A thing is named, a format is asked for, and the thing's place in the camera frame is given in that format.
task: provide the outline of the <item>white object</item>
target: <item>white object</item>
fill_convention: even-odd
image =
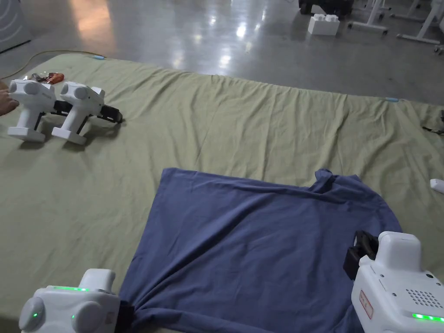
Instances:
[[[52,135],[83,145],[84,136],[79,135],[89,115],[98,115],[104,105],[105,91],[84,84],[66,82],[60,93],[61,99],[72,105],[61,128],[55,127]]]
[[[431,179],[430,187],[440,193],[444,194],[444,180],[441,179]]]
[[[392,231],[381,233],[378,240],[376,259],[360,259],[352,290],[364,331],[444,332],[444,287],[421,269],[420,241]]]
[[[430,27],[430,24],[432,24],[432,21],[435,17],[438,18],[439,20],[442,18],[443,10],[444,10],[444,1],[443,0],[432,1],[432,9],[430,10],[430,13],[428,14],[427,18],[425,19],[421,30],[419,30],[419,33],[416,36],[398,34],[396,37],[405,38],[408,40],[415,40],[417,42],[422,42],[422,43],[439,45],[440,44],[439,40],[431,40],[428,38],[424,38],[424,35],[425,35],[428,27]]]
[[[0,52],[31,40],[20,3],[0,1]]]
[[[22,333],[114,333],[120,306],[114,278],[111,270],[90,269],[78,288],[38,289],[20,314]]]
[[[8,135],[23,141],[43,142],[45,135],[37,131],[37,126],[44,112],[54,110],[54,87],[36,81],[13,80],[9,95],[23,106],[23,111],[17,126],[8,128]]]
[[[339,27],[339,18],[336,15],[314,14],[310,18],[308,31],[312,35],[334,36]]]
[[[369,28],[369,29],[374,29],[374,30],[382,30],[382,32],[384,34],[387,34],[387,32],[389,31],[387,29],[387,27],[384,27],[382,25],[375,25],[373,24],[375,21],[375,17],[378,13],[378,11],[381,9],[381,0],[375,0],[375,2],[373,3],[373,8],[372,11],[370,12],[370,16],[369,16],[369,20],[367,21],[367,23],[362,23],[362,22],[350,22],[348,24],[349,28],[352,28],[353,26],[359,26],[359,27],[363,27],[363,28]]]

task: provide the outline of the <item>sticker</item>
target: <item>sticker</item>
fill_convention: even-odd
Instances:
[[[361,301],[361,304],[367,313],[367,316],[372,319],[373,317],[373,307],[370,304],[369,300],[367,299],[367,296],[364,294],[364,292],[361,289],[361,293],[359,294],[359,300]]]

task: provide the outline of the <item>shiny floor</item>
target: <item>shiny floor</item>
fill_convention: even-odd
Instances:
[[[398,13],[410,5],[386,2]],[[203,74],[444,105],[444,55],[435,55],[429,44],[397,39],[399,32],[416,34],[420,24],[388,15],[382,21],[390,28],[387,36],[341,23],[338,35],[330,37],[307,32],[309,17],[299,13],[297,0],[21,3],[35,38],[0,54],[0,76],[39,51],[74,49]],[[354,12],[353,19],[365,21],[367,14]],[[429,36],[444,41],[438,29]],[[36,57],[27,69],[54,55]]]

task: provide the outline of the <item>metal stand leg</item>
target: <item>metal stand leg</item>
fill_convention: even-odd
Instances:
[[[383,27],[381,25],[374,25],[373,22],[375,20],[376,14],[378,13],[378,11],[380,10],[379,6],[381,4],[382,0],[375,0],[375,4],[372,8],[372,11],[370,13],[370,17],[369,20],[367,21],[367,23],[362,23],[362,22],[350,22],[348,24],[348,27],[351,29],[353,26],[359,26],[359,27],[363,27],[363,28],[369,28],[369,29],[375,29],[375,30],[382,30],[382,33],[384,35],[386,35],[388,33],[388,29],[386,27]]]
[[[441,7],[441,4],[436,4],[435,6],[432,6],[432,10],[430,11],[429,15],[427,16],[427,19],[425,19],[425,22],[422,25],[422,28],[419,31],[418,35],[410,36],[410,35],[398,34],[396,37],[405,38],[408,40],[416,40],[416,41],[422,42],[422,43],[439,44],[440,43],[439,40],[430,40],[430,39],[424,38],[424,35],[425,35],[425,32],[427,31],[428,27],[432,23],[433,19],[435,18],[436,14],[438,13],[440,7]]]
[[[413,0],[413,3],[407,12],[407,15],[390,14],[390,17],[395,18],[395,19],[403,19],[403,20],[409,20],[409,21],[423,23],[425,21],[424,19],[413,16],[418,4],[419,4],[419,0]]]

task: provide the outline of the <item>green cloth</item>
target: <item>green cloth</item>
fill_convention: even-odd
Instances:
[[[126,121],[91,118],[82,147],[51,137],[63,117],[43,117],[44,144],[8,137],[19,110],[0,118],[3,325],[35,290],[77,286],[88,268],[114,270],[118,292],[166,167],[298,186],[320,168],[357,174],[444,281],[444,195],[429,185],[444,178],[444,138],[421,128],[439,120],[439,107],[87,55],[60,55],[30,73],[43,71],[104,89]]]

